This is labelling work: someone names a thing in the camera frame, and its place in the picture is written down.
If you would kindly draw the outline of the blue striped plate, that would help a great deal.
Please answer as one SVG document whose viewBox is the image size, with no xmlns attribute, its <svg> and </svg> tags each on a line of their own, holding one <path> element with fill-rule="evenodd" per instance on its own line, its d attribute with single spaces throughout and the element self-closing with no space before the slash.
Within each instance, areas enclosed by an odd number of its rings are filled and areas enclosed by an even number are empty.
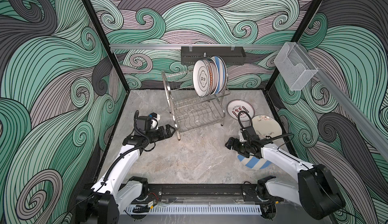
<svg viewBox="0 0 388 224">
<path fill-rule="evenodd" d="M 227 74 L 227 67 L 226 67 L 225 61 L 221 57 L 219 57 L 219 60 L 223 68 L 223 80 L 221 84 L 221 89 L 219 91 L 219 92 L 222 92 L 226 88 L 228 74 Z"/>
<path fill-rule="evenodd" d="M 246 158 L 240 154 L 237 155 L 237 159 L 242 163 L 244 166 L 259 170 L 259 169 L 265 169 L 271 165 L 271 162 L 264 159 L 264 158 L 257 158 L 254 156 L 250 156 L 249 158 Z"/>
</svg>

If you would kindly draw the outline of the white plate black outline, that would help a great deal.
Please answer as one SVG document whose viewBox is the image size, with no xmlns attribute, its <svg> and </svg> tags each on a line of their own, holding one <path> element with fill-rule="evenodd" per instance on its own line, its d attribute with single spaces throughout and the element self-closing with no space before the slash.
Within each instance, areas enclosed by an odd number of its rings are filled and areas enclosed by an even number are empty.
<svg viewBox="0 0 388 224">
<path fill-rule="evenodd" d="M 210 92 L 210 64 L 205 59 L 198 60 L 193 69 L 193 85 L 199 97 L 205 97 Z"/>
</svg>

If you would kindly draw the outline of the green red rimmed plate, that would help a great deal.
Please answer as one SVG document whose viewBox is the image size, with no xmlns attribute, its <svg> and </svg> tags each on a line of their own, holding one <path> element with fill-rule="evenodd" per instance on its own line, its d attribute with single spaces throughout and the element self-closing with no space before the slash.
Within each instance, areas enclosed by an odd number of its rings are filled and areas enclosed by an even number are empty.
<svg viewBox="0 0 388 224">
<path fill-rule="evenodd" d="M 218 56 L 214 56 L 214 61 L 215 61 L 215 64 L 217 65 L 217 69 L 218 69 L 218 86 L 217 86 L 217 89 L 215 92 L 217 94 L 221 90 L 221 86 L 222 86 L 223 78 L 224 78 L 224 70 L 223 70 L 222 62 Z"/>
</svg>

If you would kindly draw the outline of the orange sunburst plate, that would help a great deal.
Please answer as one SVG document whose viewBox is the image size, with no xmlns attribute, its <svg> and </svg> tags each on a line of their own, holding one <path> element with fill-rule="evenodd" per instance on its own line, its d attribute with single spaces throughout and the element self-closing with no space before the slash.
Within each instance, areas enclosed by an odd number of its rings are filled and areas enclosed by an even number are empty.
<svg viewBox="0 0 388 224">
<path fill-rule="evenodd" d="M 208 58 L 208 60 L 209 60 L 209 63 L 211 64 L 211 68 L 212 68 L 213 83 L 212 83 L 211 95 L 213 95 L 213 94 L 215 94 L 216 89 L 218 87 L 218 67 L 213 59 Z"/>
</svg>

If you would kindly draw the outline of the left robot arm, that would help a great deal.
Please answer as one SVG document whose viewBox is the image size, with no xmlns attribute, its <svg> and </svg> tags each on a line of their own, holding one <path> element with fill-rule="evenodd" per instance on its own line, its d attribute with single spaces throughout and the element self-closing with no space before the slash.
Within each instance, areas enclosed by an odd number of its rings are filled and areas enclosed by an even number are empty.
<svg viewBox="0 0 388 224">
<path fill-rule="evenodd" d="M 141 153 L 150 143 L 171 138 L 176 129 L 171 125 L 142 132 L 135 128 L 123 140 L 114 162 L 105 174 L 89 189 L 82 190 L 76 199 L 75 222 L 77 224 L 117 224 L 121 213 L 131 202 L 146 198 L 146 180 L 135 178 L 123 184 L 123 180 Z"/>
</svg>

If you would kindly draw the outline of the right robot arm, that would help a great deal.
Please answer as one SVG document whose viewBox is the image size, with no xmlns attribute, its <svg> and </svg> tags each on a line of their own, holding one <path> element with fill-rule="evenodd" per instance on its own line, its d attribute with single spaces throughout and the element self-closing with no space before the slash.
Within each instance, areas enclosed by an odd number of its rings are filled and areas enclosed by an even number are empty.
<svg viewBox="0 0 388 224">
<path fill-rule="evenodd" d="M 296 183 L 289 184 L 268 176 L 258 180 L 256 192 L 260 199 L 276 202 L 287 200 L 300 205 L 307 214 L 321 220 L 346 206 L 345 199 L 330 171 L 323 164 L 312 164 L 296 158 L 274 144 L 274 139 L 239 140 L 229 138 L 225 147 L 245 158 L 265 159 L 285 171 Z"/>
</svg>

